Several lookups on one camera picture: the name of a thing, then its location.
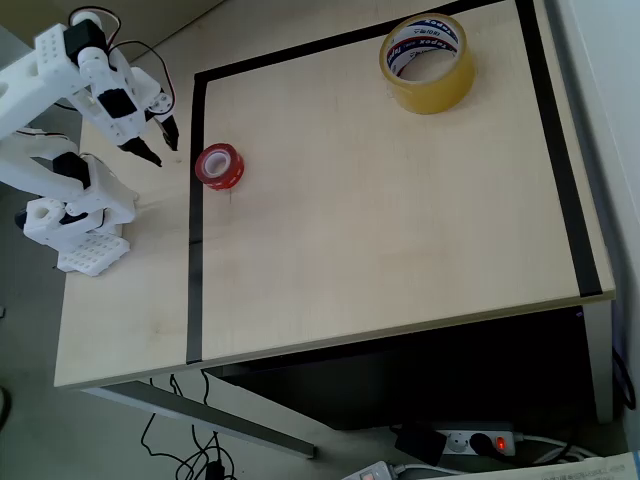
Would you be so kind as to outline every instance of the tape label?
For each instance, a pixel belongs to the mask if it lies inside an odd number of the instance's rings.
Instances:
[[[399,77],[407,64],[421,53],[448,50],[456,55],[460,49],[459,34],[440,19],[422,19],[400,30],[389,43],[387,66]]]

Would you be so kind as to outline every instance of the power strip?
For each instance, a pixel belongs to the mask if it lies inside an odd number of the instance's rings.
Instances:
[[[482,433],[489,437],[496,450],[503,455],[513,457],[516,454],[516,442],[513,438],[513,432],[509,430],[437,429],[436,431],[447,437],[443,455],[477,455],[469,445],[471,436],[476,433]]]

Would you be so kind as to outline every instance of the red tape roll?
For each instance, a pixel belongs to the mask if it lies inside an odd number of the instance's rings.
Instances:
[[[214,143],[205,148],[196,161],[196,175],[214,190],[226,190],[240,181],[244,160],[228,143]]]

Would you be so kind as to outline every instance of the white cable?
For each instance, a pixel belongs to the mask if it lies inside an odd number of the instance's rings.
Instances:
[[[548,460],[551,460],[552,458],[555,458],[562,450],[564,450],[564,447],[554,448],[550,452],[547,452],[544,455],[542,455],[540,458],[534,460],[533,463],[534,464],[539,464],[539,463],[544,463],[544,462],[546,462]],[[579,462],[581,462],[581,461],[583,461],[585,459],[585,456],[583,456],[579,452],[576,452],[573,449],[570,449],[567,452],[566,456],[574,457]]]
[[[522,439],[522,440],[528,440],[530,442],[540,442],[540,443],[548,443],[550,445],[556,445],[558,447],[566,447],[567,446],[567,442],[563,442],[561,440],[556,440],[554,438],[549,438],[549,437],[539,437],[537,435],[516,435],[514,436],[514,438],[516,438],[516,441],[518,441],[518,439]],[[572,446],[571,450],[576,451],[580,454],[582,454],[585,457],[599,457],[599,455],[596,455],[595,453],[587,450],[586,448],[582,448],[582,447],[577,447],[577,446]]]
[[[396,475],[400,475],[405,470],[422,469],[433,470],[434,472],[448,473],[449,475],[466,475],[468,472],[462,472],[460,470],[453,470],[451,468],[435,467],[433,465],[423,465],[420,463],[409,463],[406,465],[395,465],[393,471]]]

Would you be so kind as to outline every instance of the clear packing tape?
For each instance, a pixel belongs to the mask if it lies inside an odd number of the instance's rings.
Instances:
[[[400,78],[402,70],[417,55],[448,50],[454,61],[439,78],[411,81]],[[475,67],[462,26],[437,13],[416,15],[387,35],[380,48],[380,68],[400,106],[414,113],[438,113],[456,105],[469,92]]]

